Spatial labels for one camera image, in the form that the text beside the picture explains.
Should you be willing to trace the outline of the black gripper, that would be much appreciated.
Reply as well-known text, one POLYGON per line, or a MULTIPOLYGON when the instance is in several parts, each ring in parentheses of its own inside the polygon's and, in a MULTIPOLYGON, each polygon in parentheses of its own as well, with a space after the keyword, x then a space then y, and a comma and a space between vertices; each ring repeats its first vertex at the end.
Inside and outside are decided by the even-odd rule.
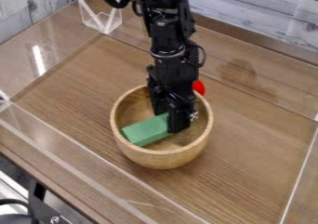
POLYGON ((192 91, 192 83, 199 78, 199 53, 151 55, 153 64, 147 67, 147 72, 152 111, 155 115, 168 112, 168 132, 179 133, 199 117, 192 91))

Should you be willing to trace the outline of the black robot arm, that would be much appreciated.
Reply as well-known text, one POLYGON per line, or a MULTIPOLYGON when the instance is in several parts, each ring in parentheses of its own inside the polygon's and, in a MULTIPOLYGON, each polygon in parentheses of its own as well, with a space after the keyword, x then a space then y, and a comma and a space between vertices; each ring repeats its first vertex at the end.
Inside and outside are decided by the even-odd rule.
POLYGON ((155 63, 147 67, 153 113, 168 116, 168 132, 189 127, 196 115, 192 84, 199 78, 199 45, 189 40, 195 20, 188 0, 104 0, 113 8, 131 7, 144 21, 155 63))

